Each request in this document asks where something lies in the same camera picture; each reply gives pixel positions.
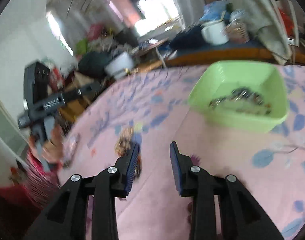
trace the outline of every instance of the metal bolt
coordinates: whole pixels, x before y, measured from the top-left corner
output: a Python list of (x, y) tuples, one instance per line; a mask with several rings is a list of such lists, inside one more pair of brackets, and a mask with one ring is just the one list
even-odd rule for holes
[(108, 173), (115, 173), (115, 172), (117, 172), (117, 168), (114, 166), (111, 166), (107, 169), (107, 171), (108, 171)]
[(200, 167), (198, 167), (198, 166), (192, 166), (192, 167), (190, 168), (190, 170), (191, 170), (192, 172), (198, 173), (198, 172), (200, 172)]
[(234, 175), (228, 175), (227, 180), (230, 182), (235, 182), (237, 180), (237, 178)]
[(79, 181), (80, 180), (80, 176), (78, 174), (75, 174), (73, 176), (71, 176), (70, 178), (73, 182)]

